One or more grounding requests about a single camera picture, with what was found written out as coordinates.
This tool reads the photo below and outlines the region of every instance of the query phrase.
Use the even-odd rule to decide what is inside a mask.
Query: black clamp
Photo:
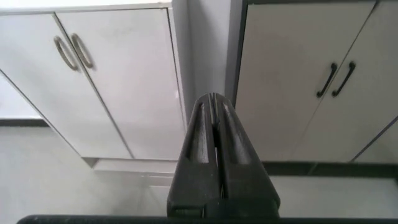
[[[197,100],[167,199],[168,217],[278,218],[279,196],[231,102]]]

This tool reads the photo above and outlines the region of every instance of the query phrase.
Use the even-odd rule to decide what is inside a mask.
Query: white floor
[[[165,216],[170,181],[93,171],[49,128],[0,128],[0,223],[31,214]],[[391,179],[272,181],[282,217],[398,218]]]

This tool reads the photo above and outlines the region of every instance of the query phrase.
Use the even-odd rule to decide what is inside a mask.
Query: silver cabinet handle
[[[66,65],[68,65],[68,67],[70,67],[70,69],[72,69],[73,71],[76,71],[77,70],[77,65],[72,65],[72,63],[70,63],[69,59],[65,55],[65,52],[62,50],[61,41],[62,40],[61,40],[61,38],[59,36],[54,37],[54,43],[55,43],[55,46],[56,46],[56,48],[58,50],[58,53],[61,55],[61,58],[66,63]]]
[[[87,58],[81,51],[81,48],[79,45],[79,42],[81,42],[81,40],[80,40],[79,36],[77,36],[77,34],[72,34],[71,38],[72,38],[73,46],[75,46],[76,52],[79,55],[79,57],[81,58],[81,60],[83,61],[83,63],[86,65],[87,68],[92,68],[93,64],[87,60]]]

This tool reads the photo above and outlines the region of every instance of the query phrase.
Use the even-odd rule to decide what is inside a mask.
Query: cabinet
[[[398,117],[396,117],[390,126],[385,127],[386,131],[374,141],[371,145],[355,159],[355,162],[367,163],[398,163]]]
[[[80,156],[131,158],[51,14],[0,16],[0,39],[2,72]]]
[[[373,5],[248,6],[236,112],[261,160],[291,159]]]
[[[0,16],[4,77],[91,166],[173,163],[194,100],[187,2],[58,4]]]
[[[185,136],[167,9],[58,13],[135,159],[178,159]]]
[[[398,115],[396,20],[398,2],[380,2],[336,74],[294,159],[349,161]],[[355,69],[340,94],[333,97],[351,62]]]

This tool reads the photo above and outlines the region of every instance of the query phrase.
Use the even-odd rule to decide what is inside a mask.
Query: door handle
[[[328,88],[328,85],[329,85],[331,79],[333,78],[333,76],[334,76],[335,73],[336,73],[337,64],[333,62],[333,63],[330,65],[330,68],[331,68],[331,72],[330,72],[330,75],[329,75],[328,80],[327,80],[326,83],[325,83],[325,86],[323,86],[323,89],[322,89],[321,91],[318,91],[318,92],[317,92],[317,97],[318,97],[318,98],[320,98],[321,96],[323,96],[323,94],[324,94],[325,91],[326,91],[326,88]]]
[[[87,60],[87,58],[81,51],[80,44],[79,44],[79,42],[81,42],[81,39],[79,38],[79,36],[77,34],[72,34],[71,38],[72,38],[73,46],[75,46],[77,55],[81,58],[81,61],[83,61],[83,63],[85,64],[85,66],[87,68],[92,68],[93,64]]]
[[[72,65],[72,63],[70,63],[69,59],[67,58],[67,56],[65,55],[65,52],[63,51],[63,49],[61,47],[61,41],[62,40],[59,36],[54,37],[55,47],[57,48],[58,53],[61,55],[61,58],[66,63],[66,65],[68,65],[68,67],[70,69],[72,69],[73,71],[76,71],[77,65]]]
[[[349,66],[349,71],[348,71],[348,73],[347,73],[346,78],[343,80],[343,83],[340,85],[340,87],[339,87],[337,90],[334,90],[334,91],[331,93],[332,97],[336,97],[336,96],[339,95],[341,89],[343,89],[343,87],[344,87],[344,85],[346,84],[346,82],[348,81],[349,77],[350,77],[351,74],[354,72],[354,69],[355,69],[355,67],[356,67],[356,64],[355,64],[355,62],[350,62],[348,66]]]

